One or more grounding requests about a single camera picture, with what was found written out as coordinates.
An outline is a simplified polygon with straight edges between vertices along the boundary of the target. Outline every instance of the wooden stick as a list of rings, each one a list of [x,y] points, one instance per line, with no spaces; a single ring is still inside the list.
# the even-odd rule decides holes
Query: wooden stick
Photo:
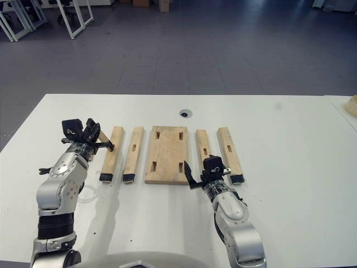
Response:
[[[224,162],[231,169],[231,173],[229,174],[231,182],[233,184],[244,182],[242,168],[240,167],[229,129],[227,127],[220,127],[217,134]]]
[[[130,141],[127,159],[123,171],[123,182],[134,182],[136,168],[140,153],[140,144],[143,136],[144,128],[135,127],[132,133],[132,139]]]
[[[196,135],[197,135],[197,146],[198,146],[197,149],[200,154],[200,165],[201,165],[201,171],[202,171],[203,170],[203,160],[210,157],[211,150],[210,150],[210,144],[208,142],[207,132],[205,130],[197,130]]]
[[[122,145],[124,136],[124,129],[122,127],[113,127],[112,136],[110,141],[114,144],[114,150],[107,151],[105,155],[102,172],[100,173],[99,180],[105,183],[110,183],[113,180],[115,167],[117,166],[119,151]]]

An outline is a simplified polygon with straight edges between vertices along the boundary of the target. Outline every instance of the cardboard box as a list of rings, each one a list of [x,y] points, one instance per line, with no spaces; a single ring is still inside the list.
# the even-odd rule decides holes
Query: cardboard box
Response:
[[[151,0],[133,0],[135,7],[150,7]]]

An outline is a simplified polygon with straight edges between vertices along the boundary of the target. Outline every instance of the black cable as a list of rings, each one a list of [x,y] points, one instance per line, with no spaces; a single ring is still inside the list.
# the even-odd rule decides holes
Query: black cable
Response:
[[[217,225],[216,213],[214,213],[213,219],[214,219],[214,227],[216,227],[217,234],[218,234],[219,238],[221,238],[223,244],[225,244],[225,242],[224,242],[224,235],[223,235],[221,229],[220,229],[220,228],[218,227],[218,225]]]
[[[80,185],[78,194],[80,194],[80,192],[82,192],[83,188],[84,188],[84,182]]]

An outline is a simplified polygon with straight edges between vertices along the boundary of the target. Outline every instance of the white table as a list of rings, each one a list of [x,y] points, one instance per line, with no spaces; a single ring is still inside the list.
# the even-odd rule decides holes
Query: white table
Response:
[[[179,111],[193,111],[189,119]],[[269,267],[357,265],[355,213],[357,133],[326,97],[46,95],[0,154],[0,260],[29,262],[37,235],[38,168],[66,150],[61,121],[93,117],[110,135],[123,126],[116,183],[99,182],[105,150],[90,163],[75,212],[83,261],[123,251],[182,253],[212,267],[229,267],[213,210],[201,189],[144,184],[153,125],[189,128],[190,164],[199,176],[194,133],[229,126],[246,183],[236,186],[259,231]],[[132,129],[144,126],[139,173],[120,174]]]
[[[326,96],[329,101],[336,107],[342,116],[351,124],[351,127],[357,131],[357,118],[346,112],[344,105],[350,100],[351,97],[347,96]]]

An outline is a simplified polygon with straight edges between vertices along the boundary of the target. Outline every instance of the wooden plank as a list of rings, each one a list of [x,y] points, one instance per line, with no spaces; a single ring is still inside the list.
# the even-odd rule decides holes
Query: wooden plank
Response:
[[[129,150],[127,159],[123,171],[123,182],[132,183],[134,182],[135,173],[137,170],[138,159],[141,148],[141,139],[143,137],[144,128],[135,127],[132,133],[132,138],[130,140]]]
[[[107,151],[105,155],[102,172],[100,173],[99,180],[110,183],[113,179],[113,175],[115,173],[115,167],[117,166],[118,158],[119,158],[119,151],[122,145],[124,136],[124,129],[123,127],[113,127],[112,136],[110,141],[114,144],[114,150],[110,152]]]
[[[208,135],[205,130],[196,130],[197,149],[200,156],[201,171],[203,170],[203,160],[210,157],[211,150],[208,142]]]
[[[229,129],[227,127],[220,127],[217,134],[224,164],[231,169],[231,173],[228,175],[231,182],[233,184],[244,182],[242,168],[240,167]]]
[[[149,140],[145,183],[187,185],[187,127],[153,126]]]
[[[170,10],[170,0],[159,0],[160,12],[168,13]]]

